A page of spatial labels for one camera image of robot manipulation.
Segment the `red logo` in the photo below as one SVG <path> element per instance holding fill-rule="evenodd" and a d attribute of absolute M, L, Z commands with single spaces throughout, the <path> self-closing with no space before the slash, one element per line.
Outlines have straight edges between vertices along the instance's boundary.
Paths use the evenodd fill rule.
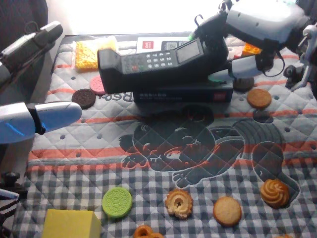
<path fill-rule="evenodd" d="M 142 48 L 143 49 L 153 49 L 154 48 L 154 41 L 144 41 Z"/>
<path fill-rule="evenodd" d="M 220 101 L 224 101 L 226 98 L 226 93 L 215 93 L 213 95 L 213 100 L 220 102 Z"/>

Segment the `quilted blanket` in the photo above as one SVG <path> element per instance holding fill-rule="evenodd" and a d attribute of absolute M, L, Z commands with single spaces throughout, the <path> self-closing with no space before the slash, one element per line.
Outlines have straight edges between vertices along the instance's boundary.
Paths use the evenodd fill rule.
<path fill-rule="evenodd" d="M 231 46 L 242 46 L 233 39 Z M 135 41 L 119 42 L 122 54 Z M 73 44 L 59 48 L 46 102 L 71 101 L 89 88 L 98 72 L 70 67 Z M 298 58 L 282 50 L 286 65 Z M 282 69 L 280 59 L 268 72 Z M 90 210 L 102 222 L 103 238 L 131 238 L 139 225 L 166 238 L 317 237 L 317 101 L 310 84 L 291 92 L 282 75 L 255 78 L 271 105 L 252 108 L 247 94 L 234 92 L 230 104 L 135 104 L 132 93 L 98 96 L 71 126 L 37 135 L 27 162 L 28 197 L 17 206 L 15 237 L 39 238 L 48 209 Z M 290 191 L 285 208 L 272 209 L 260 187 L 279 179 Z M 102 197 L 124 187 L 130 213 L 107 218 Z M 182 188 L 193 198 L 193 213 L 181 221 L 167 213 L 167 194 Z M 224 228 L 212 215 L 222 196 L 242 208 L 238 225 Z"/>

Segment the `cartoon bear print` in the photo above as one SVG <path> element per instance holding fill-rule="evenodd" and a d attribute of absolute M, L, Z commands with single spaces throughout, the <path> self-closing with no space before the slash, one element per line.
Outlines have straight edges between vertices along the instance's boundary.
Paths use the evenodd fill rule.
<path fill-rule="evenodd" d="M 221 175 L 243 155 L 262 181 L 278 178 L 290 187 L 292 200 L 297 197 L 297 183 L 282 172 L 284 138 L 269 114 L 255 111 L 252 119 L 233 126 L 210 127 L 213 121 L 211 109 L 197 105 L 146 117 L 132 135 L 120 138 L 121 148 L 130 153 L 122 166 L 148 164 L 173 172 L 173 181 L 184 188 Z"/>

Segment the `pink cookie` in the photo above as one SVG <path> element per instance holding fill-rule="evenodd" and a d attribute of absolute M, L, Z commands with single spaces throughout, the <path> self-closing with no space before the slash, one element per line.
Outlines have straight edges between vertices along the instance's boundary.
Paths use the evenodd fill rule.
<path fill-rule="evenodd" d="M 100 76 L 96 76 L 90 81 L 90 88 L 97 95 L 106 94 L 104 86 L 103 86 L 103 82 L 101 81 Z"/>

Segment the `gingham pattern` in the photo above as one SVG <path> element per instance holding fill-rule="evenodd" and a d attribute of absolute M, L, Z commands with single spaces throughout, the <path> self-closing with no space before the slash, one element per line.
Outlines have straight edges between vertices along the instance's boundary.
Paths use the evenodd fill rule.
<path fill-rule="evenodd" d="M 70 64 L 73 49 L 62 45 L 56 65 Z M 287 64 L 296 63 L 287 59 Z M 275 62 L 274 74 L 280 62 Z M 70 68 L 56 68 L 50 92 L 56 89 L 88 88 L 93 73 L 77 73 Z M 256 83 L 268 81 L 260 76 Z M 273 96 L 270 112 L 292 111 L 287 115 L 276 115 L 274 125 L 285 139 L 282 171 L 292 178 L 300 193 L 287 209 L 274 210 L 261 199 L 259 188 L 262 180 L 253 170 L 248 152 L 239 155 L 237 163 L 223 174 L 205 178 L 196 185 L 185 188 L 193 200 L 193 214 L 186 221 L 169 216 L 164 201 L 169 191 L 176 188 L 173 173 L 156 172 L 151 168 L 122 168 L 118 164 L 126 155 L 120 154 L 119 138 L 133 134 L 137 121 L 124 120 L 126 116 L 145 116 L 183 105 L 143 105 L 140 109 L 129 100 L 97 98 L 95 105 L 83 111 L 82 120 L 73 125 L 36 136 L 24 186 L 28 198 L 17 206 L 13 234 L 15 237 L 41 237 L 47 209 L 91 210 L 102 222 L 103 238 L 132 237 L 139 225 L 151 226 L 166 238 L 274 238 L 290 234 L 293 237 L 317 237 L 317 168 L 314 143 L 317 141 L 317 118 L 309 110 L 317 109 L 310 86 L 294 93 L 284 85 L 263 84 Z M 71 93 L 57 92 L 48 95 L 47 102 L 70 100 Z M 252 113 L 246 102 L 246 94 L 234 93 L 232 102 L 224 105 L 209 105 L 215 115 L 215 126 L 232 126 L 241 118 L 231 117 L 234 113 Z M 227 118 L 217 117 L 223 114 Z M 118 119 L 106 122 L 106 119 Z M 103 119 L 90 123 L 91 119 Z M 112 155 L 102 154 L 111 151 Z M 108 219 L 102 211 L 101 201 L 106 191 L 121 186 L 129 190 L 133 206 L 125 218 L 119 221 Z M 223 228 L 212 216 L 215 201 L 221 196 L 232 196 L 242 207 L 242 219 L 233 228 Z"/>

